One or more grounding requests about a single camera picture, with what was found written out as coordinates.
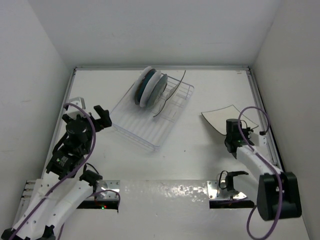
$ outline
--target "wire dish rack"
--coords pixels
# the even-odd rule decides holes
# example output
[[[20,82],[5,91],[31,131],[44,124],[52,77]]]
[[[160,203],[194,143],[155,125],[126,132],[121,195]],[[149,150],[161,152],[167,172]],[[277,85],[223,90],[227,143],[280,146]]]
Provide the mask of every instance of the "wire dish rack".
[[[130,94],[132,85],[111,111],[112,125],[132,141],[158,151],[195,89],[192,85],[182,82],[173,99],[154,117],[163,106],[170,90],[179,82],[180,80],[168,76],[167,86],[158,103],[152,108],[135,105]]]

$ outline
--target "black joint motor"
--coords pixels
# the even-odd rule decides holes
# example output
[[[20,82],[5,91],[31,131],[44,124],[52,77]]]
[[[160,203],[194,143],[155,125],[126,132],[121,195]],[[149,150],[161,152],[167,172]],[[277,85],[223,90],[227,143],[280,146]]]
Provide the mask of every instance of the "black joint motor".
[[[15,231],[16,230],[13,228],[8,228],[8,229],[4,230],[1,235],[1,239],[8,240],[12,236],[12,234],[14,234]],[[22,239],[21,237],[15,235],[13,237],[13,240],[30,240],[30,238]]]
[[[95,119],[90,113],[95,131],[100,132],[111,127],[109,111],[100,105],[93,108],[100,116],[99,119]],[[64,114],[62,119],[66,122],[66,133],[53,148],[52,158],[46,166],[46,172],[59,175],[59,179],[65,177],[83,161],[84,155],[90,152],[93,140],[93,129],[86,117],[79,114],[73,119]]]
[[[280,219],[299,218],[302,214],[297,177],[292,172],[280,174],[282,182],[282,208]],[[275,175],[259,178],[257,208],[263,220],[274,220],[279,204],[279,185]]]
[[[97,181],[102,180],[102,176],[91,171],[86,170],[79,178],[80,181],[86,181],[89,183],[89,186],[93,186],[93,192],[96,191]]]
[[[249,140],[250,132],[253,132],[250,127],[242,128],[242,123],[240,122],[240,127],[244,134],[244,137],[248,142],[254,146],[254,143]],[[238,119],[230,118],[226,120],[226,137],[224,140],[224,145],[226,146],[229,153],[231,153],[235,158],[237,158],[237,148],[247,145],[243,137],[240,134],[238,128]]]

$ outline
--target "cable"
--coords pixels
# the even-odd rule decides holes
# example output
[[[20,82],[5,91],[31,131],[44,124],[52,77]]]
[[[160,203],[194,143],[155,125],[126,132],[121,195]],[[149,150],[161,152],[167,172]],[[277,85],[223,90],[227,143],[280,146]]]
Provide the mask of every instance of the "cable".
[[[259,127],[259,125],[255,126],[254,128],[251,128],[251,130],[254,130],[254,129],[258,128],[258,127]]]
[[[88,163],[88,162],[83,166],[83,172],[85,172],[85,171],[87,170],[87,165],[90,166],[90,167],[92,167],[92,168],[95,170],[95,172],[100,175],[100,173],[98,172],[98,170],[97,170],[92,164],[90,164],[90,163]]]
[[[223,170],[223,171],[220,173],[218,186],[219,186],[219,188],[220,188],[221,190],[227,189],[227,185],[225,185],[225,187],[224,187],[224,188],[222,188],[222,187],[220,186],[220,183],[221,183],[221,177],[222,177],[222,174],[223,174],[224,172],[226,172],[226,174],[228,174],[228,171],[226,171],[226,170]]]
[[[158,116],[158,115],[162,112],[162,110],[165,108],[165,105],[166,105],[167,101],[175,94],[176,91],[178,91],[178,87],[179,87],[179,85],[182,83],[182,80],[184,79],[184,77],[185,77],[185,75],[186,75],[186,71],[187,71],[187,70],[184,70],[184,73],[183,73],[183,76],[182,76],[180,82],[177,84],[177,86],[175,86],[175,87],[176,87],[176,90],[174,90],[174,92],[164,101],[164,104],[163,104],[161,110],[160,110],[156,115],[153,116],[154,118],[155,118],[156,116]]]
[[[241,112],[240,112],[240,115],[239,115],[239,118],[238,118],[238,129],[240,131],[240,134],[243,138],[243,140],[245,141],[245,143],[249,146],[249,148],[254,152],[255,149],[251,146],[251,144],[249,143],[249,141],[246,139],[242,129],[241,129],[241,116],[244,114],[244,112],[248,109],[256,109],[260,112],[262,112],[264,114],[264,116],[266,117],[267,119],[267,128],[266,130],[264,131],[264,133],[266,133],[269,129],[270,129],[270,118],[268,116],[268,114],[261,108],[259,107],[256,107],[256,106],[248,106],[248,107],[245,107]],[[276,210],[276,214],[275,214],[275,218],[274,218],[274,221],[273,221],[273,224],[270,228],[270,230],[263,236],[263,237],[255,237],[251,234],[250,232],[250,220],[251,220],[251,217],[255,211],[255,209],[257,208],[257,206],[254,206],[254,208],[252,208],[250,214],[249,214],[249,217],[248,217],[248,220],[246,222],[246,231],[247,233],[249,234],[249,236],[253,239],[253,240],[265,240],[267,239],[271,234],[272,232],[275,230],[276,226],[277,226],[277,223],[278,223],[278,220],[280,218],[280,214],[281,214],[281,209],[282,209],[282,200],[283,200],[283,187],[282,187],[282,182],[281,182],[281,178],[280,178],[280,175],[277,173],[277,171],[273,168],[273,166],[266,160],[264,159],[258,152],[255,154],[265,165],[267,165],[267,167],[274,173],[274,175],[276,176],[276,179],[278,181],[278,187],[279,187],[279,199],[278,199],[278,208]]]
[[[62,226],[60,228],[59,236],[58,236],[58,238],[56,240],[60,240],[61,235],[62,235],[62,231],[64,230],[64,226],[65,226],[65,224],[62,224]]]
[[[71,106],[74,107],[76,109],[78,109],[89,121],[89,124],[91,126],[92,129],[92,144],[91,144],[91,149],[88,153],[88,155],[84,158],[84,160],[75,168],[73,169],[69,174],[67,174],[65,177],[63,177],[60,181],[58,181],[45,195],[44,198],[42,198],[39,203],[34,207],[34,209],[28,214],[28,216],[25,217],[25,219],[22,221],[22,223],[16,228],[16,230],[13,232],[13,234],[11,235],[11,237],[8,240],[13,240],[14,237],[17,235],[17,233],[19,232],[19,230],[24,226],[24,224],[28,221],[28,219],[35,213],[35,211],[37,211],[37,209],[41,206],[41,204],[47,199],[47,197],[61,184],[63,183],[66,179],[74,176],[77,171],[86,163],[86,161],[88,161],[88,159],[90,158],[91,154],[94,151],[95,145],[96,145],[96,129],[95,129],[95,125],[92,122],[92,120],[90,119],[90,115],[88,113],[86,113],[84,110],[82,110],[80,107],[78,107],[77,105],[73,104],[73,103],[66,103],[63,105],[64,108],[66,108],[67,106]]]
[[[245,120],[241,120],[241,121],[245,123],[245,128],[247,129],[248,128],[247,122]]]

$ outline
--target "metal bracket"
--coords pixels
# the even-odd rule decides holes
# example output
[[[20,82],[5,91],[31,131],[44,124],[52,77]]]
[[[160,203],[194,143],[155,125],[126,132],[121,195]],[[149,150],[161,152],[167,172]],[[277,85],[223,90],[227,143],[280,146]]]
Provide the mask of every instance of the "metal bracket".
[[[226,186],[225,180],[220,182],[221,188]],[[219,187],[219,180],[207,181],[208,197],[210,209],[221,209],[221,208],[252,208],[254,203],[249,199],[245,199],[247,196],[242,192],[233,194],[226,189]]]
[[[107,190],[107,189],[119,192],[120,191],[119,187],[120,187],[120,180],[98,180],[97,186],[96,186],[96,192]],[[118,201],[118,196],[114,192],[106,191],[106,192],[100,193],[96,197],[96,199],[98,201],[101,201],[101,200]]]

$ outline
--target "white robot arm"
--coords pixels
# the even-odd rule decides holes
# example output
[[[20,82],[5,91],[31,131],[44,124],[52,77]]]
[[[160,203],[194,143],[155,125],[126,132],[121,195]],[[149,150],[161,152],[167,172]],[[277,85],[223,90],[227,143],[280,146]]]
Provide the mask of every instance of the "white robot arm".
[[[75,185],[77,188],[73,187],[71,192],[56,205],[64,191],[61,183],[68,178],[74,178],[90,157],[96,142],[96,132],[112,125],[108,110],[102,109],[99,105],[94,106],[94,110],[100,116],[99,119],[95,119],[84,111],[83,98],[78,97],[70,101],[75,104],[67,103],[64,107],[72,106],[77,110],[69,109],[62,116],[66,122],[66,133],[53,149],[42,185],[22,218],[13,228],[3,232],[1,235],[3,240],[38,240],[52,224],[57,226],[54,230],[56,231],[73,210],[93,193],[92,181],[96,183],[98,179],[92,177],[92,174],[98,174],[87,170],[85,173],[88,172],[89,175],[92,173],[89,179],[81,179],[82,175]],[[53,216],[53,210],[59,211],[58,215]]]
[[[226,190],[230,193],[244,193],[254,202],[265,221],[275,219],[279,205],[280,219],[300,217],[302,208],[296,176],[292,172],[283,172],[266,160],[262,161],[261,154],[253,145],[254,143],[256,146],[266,144],[263,133],[253,133],[250,128],[241,128],[241,130],[246,141],[240,134],[238,119],[228,119],[224,144],[228,151],[248,168],[249,172],[228,172],[225,178]],[[281,193],[277,175],[281,180]],[[282,194],[281,204],[279,203],[280,194]]]

